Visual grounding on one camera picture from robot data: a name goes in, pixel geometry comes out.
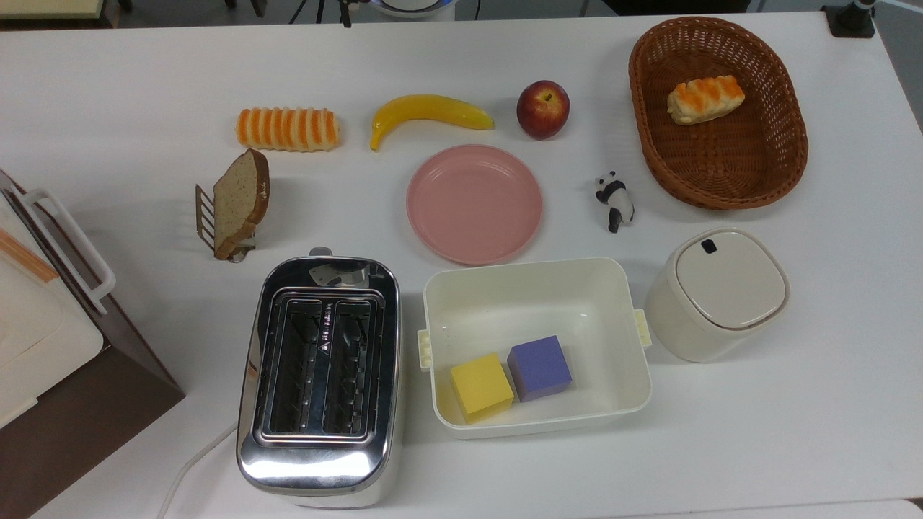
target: stainless steel toaster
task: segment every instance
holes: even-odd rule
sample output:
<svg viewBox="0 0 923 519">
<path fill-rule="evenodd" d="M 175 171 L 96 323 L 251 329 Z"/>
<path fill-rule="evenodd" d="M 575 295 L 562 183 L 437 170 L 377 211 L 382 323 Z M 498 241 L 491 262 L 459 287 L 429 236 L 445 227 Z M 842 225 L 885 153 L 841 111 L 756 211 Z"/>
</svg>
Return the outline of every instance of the stainless steel toaster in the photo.
<svg viewBox="0 0 923 519">
<path fill-rule="evenodd" d="M 323 508 L 385 495 L 402 443 L 400 323 L 397 281 L 378 262 L 312 256 L 276 267 L 241 396 L 237 464 L 247 481 Z"/>
</svg>

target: container handle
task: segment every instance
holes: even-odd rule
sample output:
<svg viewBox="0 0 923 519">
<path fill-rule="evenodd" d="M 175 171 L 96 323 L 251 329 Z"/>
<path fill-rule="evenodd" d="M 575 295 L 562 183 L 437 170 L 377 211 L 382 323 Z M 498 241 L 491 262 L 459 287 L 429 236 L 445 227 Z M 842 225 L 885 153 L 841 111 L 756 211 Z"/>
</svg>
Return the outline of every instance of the container handle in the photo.
<svg viewBox="0 0 923 519">
<path fill-rule="evenodd" d="M 87 238 L 87 235 L 80 229 L 77 222 L 74 221 L 74 217 L 67 212 L 64 205 L 62 205 L 54 195 L 44 189 L 33 189 L 25 195 L 15 194 L 19 199 L 19 203 L 21 203 L 22 207 L 26 210 L 26 213 L 32 221 L 35 222 L 36 227 L 38 227 L 45 239 L 48 240 L 48 243 L 51 245 L 58 258 L 61 259 L 61 262 L 64 263 L 67 270 L 70 271 L 75 281 L 77 281 L 80 290 L 83 291 L 84 295 L 86 295 L 87 299 L 90 300 L 96 310 L 105 315 L 106 309 L 102 306 L 102 299 L 112 292 L 115 287 L 115 274 L 113 274 L 112 269 L 109 268 L 105 260 L 102 259 L 96 247 L 90 243 L 90 239 Z M 44 223 L 39 220 L 32 205 L 38 205 L 42 200 L 48 200 L 52 206 L 49 214 L 55 217 L 55 220 L 64 230 L 65 235 L 74 240 L 75 247 L 83 254 L 84 258 L 86 258 L 87 263 L 90 265 L 90 269 L 100 277 L 100 283 L 94 288 L 90 288 L 87 281 L 80 276 L 77 269 L 75 269 L 74 265 L 70 262 L 70 259 L 67 258 L 67 255 L 65 255 L 64 251 L 58 246 L 58 243 L 51 236 L 51 233 L 48 232 Z"/>
<path fill-rule="evenodd" d="M 641 339 L 641 347 L 647 348 L 653 342 L 651 341 L 651 329 L 647 326 L 647 316 L 644 310 L 635 310 L 635 326 L 638 327 L 638 337 Z"/>
<path fill-rule="evenodd" d="M 420 370 L 427 372 L 433 367 L 433 346 L 429 342 L 429 330 L 416 333 L 416 345 L 420 350 Z"/>
</svg>

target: floor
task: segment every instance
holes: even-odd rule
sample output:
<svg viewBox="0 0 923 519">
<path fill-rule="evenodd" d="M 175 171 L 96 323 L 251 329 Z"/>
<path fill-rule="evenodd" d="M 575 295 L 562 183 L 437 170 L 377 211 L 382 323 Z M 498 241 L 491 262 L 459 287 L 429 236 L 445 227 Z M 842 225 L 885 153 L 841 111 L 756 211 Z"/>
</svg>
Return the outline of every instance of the floor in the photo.
<svg viewBox="0 0 923 519">
<path fill-rule="evenodd" d="M 265 16 L 258 18 L 250 0 L 238 0 L 229 9 L 222 0 L 134 0 L 125 12 L 108 0 L 106 16 L 119 29 L 208 25 L 263 25 L 289 23 L 299 0 L 258 0 Z M 294 23 L 314 23 L 324 2 L 322 23 L 339 23 L 337 0 L 307 0 Z M 814 11 L 825 4 L 841 6 L 846 0 L 752 0 L 749 12 Z M 923 0 L 880 0 L 875 7 L 876 25 L 901 80 L 907 100 L 923 128 Z M 615 16 L 602 0 L 458 0 L 455 19 L 573 18 Z M 353 16 L 355 22 L 390 21 L 371 6 Z"/>
</svg>

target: toaster power cord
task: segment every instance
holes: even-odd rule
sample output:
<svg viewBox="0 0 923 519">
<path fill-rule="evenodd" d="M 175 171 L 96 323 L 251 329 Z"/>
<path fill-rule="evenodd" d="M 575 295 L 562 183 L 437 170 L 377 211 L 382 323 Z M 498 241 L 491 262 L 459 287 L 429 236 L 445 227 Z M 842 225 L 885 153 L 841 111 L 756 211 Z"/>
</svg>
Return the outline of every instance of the toaster power cord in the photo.
<svg viewBox="0 0 923 519">
<path fill-rule="evenodd" d="M 198 460 L 204 458 L 205 454 L 210 453 L 215 447 L 218 446 L 219 443 L 227 440 L 227 437 L 231 436 L 231 433 L 233 433 L 235 430 L 237 430 L 236 421 L 233 424 L 231 424 L 231 426 L 227 430 L 225 430 L 223 433 L 218 435 L 218 438 L 212 440 L 211 443 L 206 445 L 204 449 L 199 451 L 195 456 L 193 456 L 189 461 L 187 461 L 186 464 L 183 465 L 183 468 L 179 469 L 179 473 L 176 474 L 176 477 L 174 478 L 174 483 L 170 487 L 170 491 L 167 492 L 167 496 L 163 498 L 163 505 L 161 505 L 160 513 L 157 514 L 157 519 L 163 519 L 163 517 L 166 516 L 167 509 L 170 508 L 170 502 L 173 501 L 173 496 L 176 493 L 176 489 L 179 489 L 179 484 L 183 481 L 183 477 L 186 476 L 186 472 L 189 472 L 189 469 L 192 468 L 193 465 L 198 463 Z"/>
</svg>

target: panda figurine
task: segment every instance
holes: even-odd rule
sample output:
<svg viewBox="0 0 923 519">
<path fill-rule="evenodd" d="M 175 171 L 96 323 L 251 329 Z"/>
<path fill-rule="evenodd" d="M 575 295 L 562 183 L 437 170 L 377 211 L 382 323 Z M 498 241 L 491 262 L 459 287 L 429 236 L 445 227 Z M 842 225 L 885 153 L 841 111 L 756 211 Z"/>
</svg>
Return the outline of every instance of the panda figurine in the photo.
<svg viewBox="0 0 923 519">
<path fill-rule="evenodd" d="M 634 204 L 629 199 L 625 183 L 616 180 L 616 172 L 596 179 L 596 199 L 609 206 L 609 232 L 617 233 L 618 226 L 634 219 Z"/>
</svg>

